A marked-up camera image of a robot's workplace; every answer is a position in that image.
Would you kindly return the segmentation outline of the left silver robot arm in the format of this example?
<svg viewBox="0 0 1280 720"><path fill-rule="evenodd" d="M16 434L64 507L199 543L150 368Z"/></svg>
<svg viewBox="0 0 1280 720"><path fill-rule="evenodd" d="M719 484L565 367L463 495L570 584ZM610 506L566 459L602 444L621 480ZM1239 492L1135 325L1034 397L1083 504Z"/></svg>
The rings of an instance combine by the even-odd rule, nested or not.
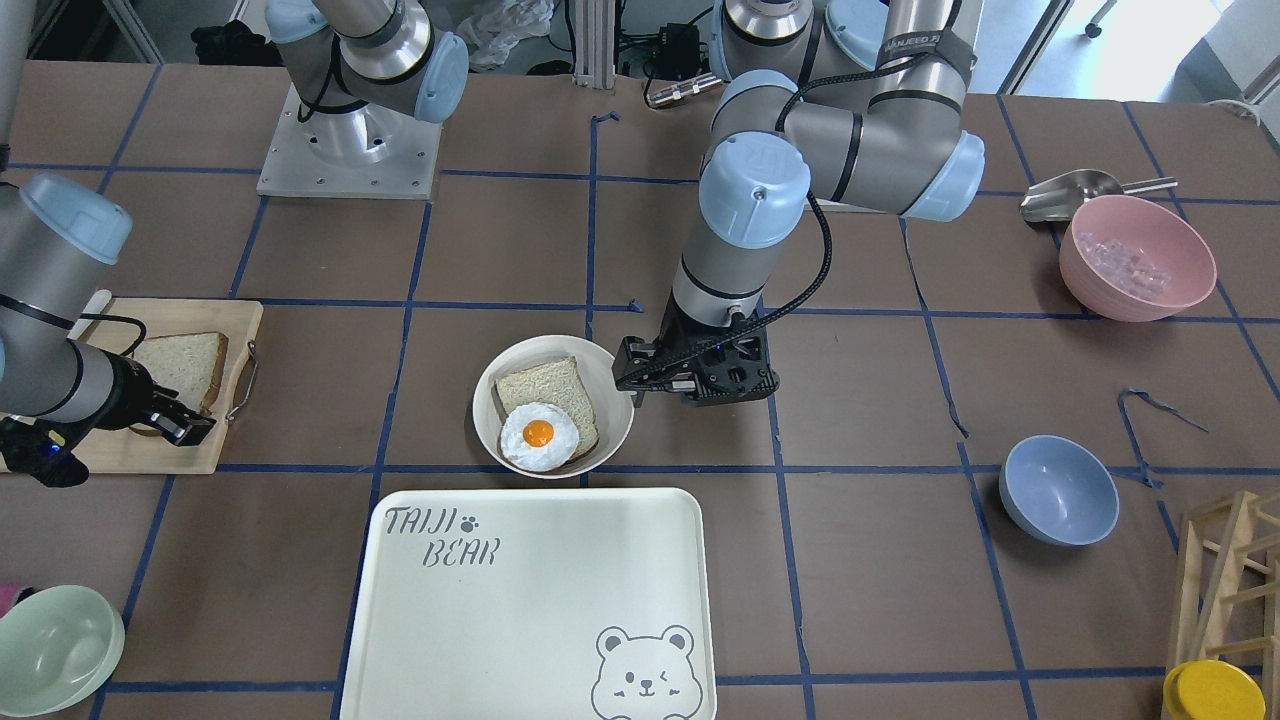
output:
<svg viewBox="0 0 1280 720"><path fill-rule="evenodd" d="M698 218L658 336L627 337L617 389L709 406L780 384L767 327L824 282L824 201L950 222L977 195L980 137L963 128L979 1L718 1L708 44L724 91Z"/></svg>

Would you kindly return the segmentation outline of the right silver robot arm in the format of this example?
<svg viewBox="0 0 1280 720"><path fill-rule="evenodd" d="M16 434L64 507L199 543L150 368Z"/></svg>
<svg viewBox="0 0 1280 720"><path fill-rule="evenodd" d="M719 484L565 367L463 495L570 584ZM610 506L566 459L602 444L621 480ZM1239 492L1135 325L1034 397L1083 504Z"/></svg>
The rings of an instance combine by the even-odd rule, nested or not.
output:
<svg viewBox="0 0 1280 720"><path fill-rule="evenodd" d="M46 441L73 448L91 430L150 427L172 445L200 445L211 418L180 404L136 360L70 337L132 219L70 179L41 173L3 186L1 407Z"/></svg>

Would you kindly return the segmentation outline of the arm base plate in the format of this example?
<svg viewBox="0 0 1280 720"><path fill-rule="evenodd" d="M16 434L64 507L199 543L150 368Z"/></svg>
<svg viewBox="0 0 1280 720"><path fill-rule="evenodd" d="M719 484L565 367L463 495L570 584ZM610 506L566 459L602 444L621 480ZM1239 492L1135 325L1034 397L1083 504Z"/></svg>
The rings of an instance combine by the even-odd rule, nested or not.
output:
<svg viewBox="0 0 1280 720"><path fill-rule="evenodd" d="M291 87L257 182L288 199L422 200L433 195L442 126L367 105L310 111Z"/></svg>

